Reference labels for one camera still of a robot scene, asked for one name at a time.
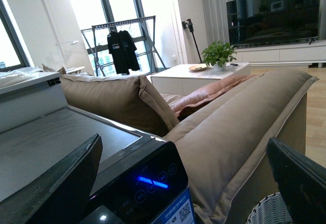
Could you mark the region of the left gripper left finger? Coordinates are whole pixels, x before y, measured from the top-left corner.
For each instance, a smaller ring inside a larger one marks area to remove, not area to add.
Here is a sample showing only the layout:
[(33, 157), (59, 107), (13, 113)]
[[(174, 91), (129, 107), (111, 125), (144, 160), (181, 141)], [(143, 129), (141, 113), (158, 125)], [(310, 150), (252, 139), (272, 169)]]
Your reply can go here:
[(79, 223), (95, 183), (102, 149), (101, 136), (93, 135), (1, 201), (1, 223)]

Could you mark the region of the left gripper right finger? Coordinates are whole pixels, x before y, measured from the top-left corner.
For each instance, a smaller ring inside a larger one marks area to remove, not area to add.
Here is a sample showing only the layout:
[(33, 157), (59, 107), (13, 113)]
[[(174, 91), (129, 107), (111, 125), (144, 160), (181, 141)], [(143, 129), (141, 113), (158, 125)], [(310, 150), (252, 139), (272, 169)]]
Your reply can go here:
[(294, 223), (325, 223), (325, 168), (271, 137), (266, 153)]

